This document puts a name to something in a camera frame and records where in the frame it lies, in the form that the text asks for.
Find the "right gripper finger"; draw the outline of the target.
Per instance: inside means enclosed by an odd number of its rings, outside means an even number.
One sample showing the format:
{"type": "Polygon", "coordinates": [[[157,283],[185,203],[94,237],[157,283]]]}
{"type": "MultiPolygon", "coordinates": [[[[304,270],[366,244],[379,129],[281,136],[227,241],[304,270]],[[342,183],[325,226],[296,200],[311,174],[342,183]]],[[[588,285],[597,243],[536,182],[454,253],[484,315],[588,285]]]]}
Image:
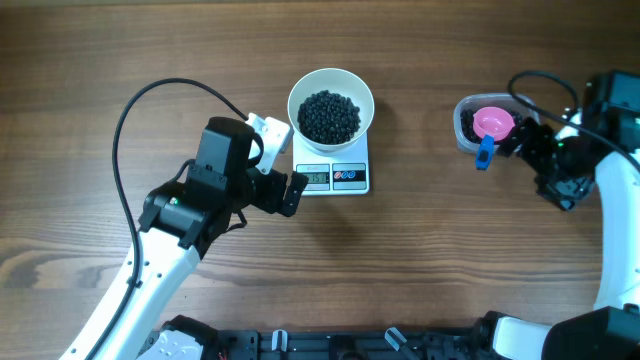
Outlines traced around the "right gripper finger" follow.
{"type": "Polygon", "coordinates": [[[525,119],[501,141],[497,154],[517,155],[537,173],[549,173],[553,168],[554,132],[548,125],[525,119]]]}
{"type": "Polygon", "coordinates": [[[562,172],[539,174],[534,178],[536,194],[561,211],[573,211],[592,192],[594,176],[571,177],[562,172]]]}

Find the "pink scoop blue handle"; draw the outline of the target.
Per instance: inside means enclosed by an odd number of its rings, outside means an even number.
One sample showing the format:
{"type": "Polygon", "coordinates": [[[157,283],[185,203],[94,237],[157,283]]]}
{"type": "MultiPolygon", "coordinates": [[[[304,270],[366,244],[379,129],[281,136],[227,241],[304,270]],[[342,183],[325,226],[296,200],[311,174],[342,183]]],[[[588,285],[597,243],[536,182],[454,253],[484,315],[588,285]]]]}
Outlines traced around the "pink scoop blue handle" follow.
{"type": "Polygon", "coordinates": [[[483,107],[474,113],[472,128],[481,139],[475,158],[477,170],[486,171],[489,168],[495,142],[505,139],[514,126],[513,116],[499,107],[483,107]]]}

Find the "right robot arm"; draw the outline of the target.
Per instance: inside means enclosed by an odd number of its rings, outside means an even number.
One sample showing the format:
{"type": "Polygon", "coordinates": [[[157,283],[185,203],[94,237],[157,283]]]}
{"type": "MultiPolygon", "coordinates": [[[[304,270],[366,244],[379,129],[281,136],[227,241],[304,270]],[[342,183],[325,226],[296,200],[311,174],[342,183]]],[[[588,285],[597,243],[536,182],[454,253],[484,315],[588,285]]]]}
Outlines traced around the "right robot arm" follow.
{"type": "Polygon", "coordinates": [[[524,120],[500,145],[536,173],[538,194],[558,208],[600,193],[602,271],[592,311],[554,325],[489,312],[479,319],[471,353],[479,359],[636,359],[639,356],[639,77],[621,70],[592,76],[584,95],[554,74],[512,76],[507,92],[560,131],[524,120]],[[518,80],[540,77],[563,87],[572,107],[544,110],[515,91],[518,80]]]}

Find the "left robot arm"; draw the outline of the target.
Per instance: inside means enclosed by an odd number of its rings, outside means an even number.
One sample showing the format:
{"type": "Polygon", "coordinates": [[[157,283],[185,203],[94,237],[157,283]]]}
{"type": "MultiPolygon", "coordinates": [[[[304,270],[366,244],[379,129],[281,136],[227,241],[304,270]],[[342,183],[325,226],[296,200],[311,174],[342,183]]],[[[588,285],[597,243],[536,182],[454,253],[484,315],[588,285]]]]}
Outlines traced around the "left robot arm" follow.
{"type": "Polygon", "coordinates": [[[274,170],[291,126],[255,114],[213,117],[195,158],[152,190],[116,278],[64,352],[66,359],[134,359],[180,285],[247,206],[295,214],[305,176],[274,170]]]}

